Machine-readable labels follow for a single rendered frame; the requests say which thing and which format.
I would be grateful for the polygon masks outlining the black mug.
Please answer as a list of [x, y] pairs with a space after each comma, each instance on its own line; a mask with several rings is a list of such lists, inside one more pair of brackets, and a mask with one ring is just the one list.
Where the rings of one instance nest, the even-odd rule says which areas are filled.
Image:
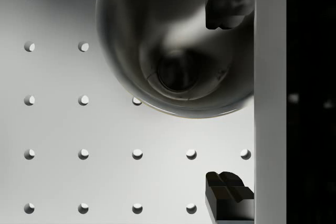
[[207, 0], [97, 0], [111, 69], [133, 96], [166, 114], [213, 118], [254, 94], [254, 11], [233, 29], [207, 29]]

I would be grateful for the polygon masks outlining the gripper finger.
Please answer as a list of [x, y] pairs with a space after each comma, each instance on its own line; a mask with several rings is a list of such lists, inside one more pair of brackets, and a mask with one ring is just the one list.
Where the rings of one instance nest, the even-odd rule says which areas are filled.
[[208, 172], [205, 197], [213, 220], [254, 220], [254, 193], [232, 172]]
[[255, 0], [207, 0], [205, 24], [207, 29], [233, 29], [255, 8]]

